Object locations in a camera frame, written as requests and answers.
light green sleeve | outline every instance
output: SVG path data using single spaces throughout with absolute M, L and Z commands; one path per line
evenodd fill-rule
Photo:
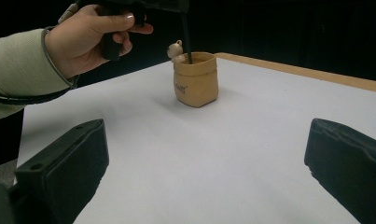
M 43 43 L 43 29 L 0 38 L 0 95 L 27 97 L 70 88 L 54 67 Z M 0 119 L 22 110 L 25 105 L 0 105 Z

tan cup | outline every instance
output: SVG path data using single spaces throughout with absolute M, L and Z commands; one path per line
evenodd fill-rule
M 216 56 L 207 52 L 192 52 L 193 63 L 184 54 L 183 63 L 174 63 L 176 98 L 193 107 L 213 102 L 218 95 Z

small figurine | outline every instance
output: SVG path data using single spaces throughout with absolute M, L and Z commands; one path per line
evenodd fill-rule
M 171 58 L 173 63 L 182 63 L 185 61 L 185 56 L 183 55 L 184 49 L 182 48 L 182 41 L 177 40 L 167 49 L 167 55 Z

white table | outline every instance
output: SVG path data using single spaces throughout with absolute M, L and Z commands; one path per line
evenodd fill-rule
M 303 158 L 314 118 L 376 139 L 376 91 L 217 63 L 219 96 L 202 108 L 176 100 L 171 62 L 27 106 L 18 166 L 104 119 L 110 165 L 76 223 L 357 223 Z

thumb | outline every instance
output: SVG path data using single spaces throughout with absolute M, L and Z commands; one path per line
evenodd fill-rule
M 94 20 L 94 29 L 99 33 L 126 31 L 134 26 L 135 17 L 132 13 L 114 16 L 99 16 Z

